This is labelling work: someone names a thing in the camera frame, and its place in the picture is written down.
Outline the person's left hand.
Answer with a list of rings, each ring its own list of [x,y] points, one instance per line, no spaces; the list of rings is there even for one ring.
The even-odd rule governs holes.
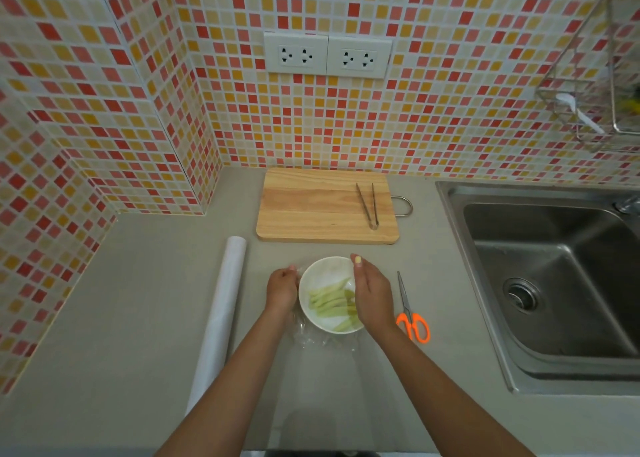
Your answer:
[[[289,315],[298,299],[298,278],[287,278],[286,268],[276,269],[269,277],[265,307],[269,314]]]

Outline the clear plastic wrap sheet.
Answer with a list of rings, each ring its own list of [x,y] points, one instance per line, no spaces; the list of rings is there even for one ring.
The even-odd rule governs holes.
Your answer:
[[[289,322],[243,453],[436,454],[386,356],[364,330],[303,344]]]

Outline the person's left forearm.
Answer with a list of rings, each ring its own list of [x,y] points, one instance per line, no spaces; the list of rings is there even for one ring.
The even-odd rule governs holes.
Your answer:
[[[239,457],[292,309],[265,308],[154,457]]]

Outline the person's right forearm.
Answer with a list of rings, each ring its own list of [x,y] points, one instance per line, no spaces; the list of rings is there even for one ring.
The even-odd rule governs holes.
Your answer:
[[[367,324],[442,457],[535,457],[394,321]]]

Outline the white round bowl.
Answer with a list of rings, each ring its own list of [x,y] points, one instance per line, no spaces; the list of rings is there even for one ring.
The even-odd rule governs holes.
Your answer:
[[[309,293],[313,289],[318,289],[334,282],[350,278],[355,291],[355,279],[353,274],[353,263],[347,257],[332,256],[318,259],[306,267],[300,275],[298,284],[298,305],[300,310],[301,322],[309,324],[312,330],[319,330],[320,333],[330,336],[350,336],[360,332],[362,328],[353,333],[331,333],[319,327],[319,322],[313,319],[310,310],[307,307]]]

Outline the pile of green vegetable strips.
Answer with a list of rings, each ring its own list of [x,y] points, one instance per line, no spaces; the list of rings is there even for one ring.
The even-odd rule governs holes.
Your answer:
[[[319,322],[319,327],[328,332],[353,333],[362,328],[350,278],[313,289],[309,293],[307,307],[312,318]]]

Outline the metal kitchen tongs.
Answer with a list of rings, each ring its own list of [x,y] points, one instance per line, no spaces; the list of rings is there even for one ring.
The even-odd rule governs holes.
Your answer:
[[[380,226],[379,218],[378,218],[378,210],[377,210],[377,202],[376,202],[376,194],[374,189],[374,184],[371,184],[371,202],[372,202],[372,211],[369,210],[369,206],[365,202],[365,197],[360,189],[360,185],[356,183],[356,192],[358,194],[358,198],[360,199],[360,203],[362,204],[367,223],[369,228],[373,231],[377,230]]]

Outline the wooden cutting board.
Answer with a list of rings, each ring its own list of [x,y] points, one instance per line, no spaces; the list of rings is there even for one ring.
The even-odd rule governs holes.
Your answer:
[[[356,183],[370,211],[374,184],[380,222],[375,231],[367,223]],[[399,240],[387,177],[378,172],[268,169],[255,231],[262,241],[394,244]]]

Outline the white plastic wrap roll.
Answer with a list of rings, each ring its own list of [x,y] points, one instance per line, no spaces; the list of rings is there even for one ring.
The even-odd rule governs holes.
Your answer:
[[[234,235],[227,239],[191,385],[186,414],[202,398],[225,364],[246,246],[247,241],[241,236]]]

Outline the stainless steel sink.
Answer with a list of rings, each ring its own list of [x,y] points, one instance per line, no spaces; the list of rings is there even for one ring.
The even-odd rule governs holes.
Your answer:
[[[436,182],[510,391],[640,397],[629,194]]]

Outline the white plastic utensil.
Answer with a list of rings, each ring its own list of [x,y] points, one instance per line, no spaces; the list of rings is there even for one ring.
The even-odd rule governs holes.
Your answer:
[[[578,108],[577,100],[572,94],[569,94],[567,92],[558,92],[556,93],[556,100],[568,106],[572,114],[574,114],[585,126],[590,128],[594,133],[600,136],[605,135],[605,131],[580,108]]]

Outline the metal faucet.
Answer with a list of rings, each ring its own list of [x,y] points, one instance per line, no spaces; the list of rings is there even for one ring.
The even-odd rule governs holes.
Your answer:
[[[640,195],[632,195],[613,203],[613,208],[621,214],[640,217]]]

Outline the yellow green sponge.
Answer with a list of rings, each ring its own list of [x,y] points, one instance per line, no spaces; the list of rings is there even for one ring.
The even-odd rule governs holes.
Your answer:
[[[616,97],[617,118],[626,124],[640,124],[640,85]]]

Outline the orange handled scissors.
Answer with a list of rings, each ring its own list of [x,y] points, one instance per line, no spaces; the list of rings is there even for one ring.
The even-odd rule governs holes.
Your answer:
[[[409,340],[418,344],[428,344],[431,339],[429,325],[420,314],[410,308],[408,296],[400,271],[397,272],[397,282],[403,310],[396,317],[396,325],[403,326]]]

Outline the white wall power outlet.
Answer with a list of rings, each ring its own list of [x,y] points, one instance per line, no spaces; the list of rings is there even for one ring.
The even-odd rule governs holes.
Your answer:
[[[326,74],[329,37],[264,32],[266,71],[283,74]]]
[[[329,36],[326,75],[383,79],[393,41],[376,37]]]

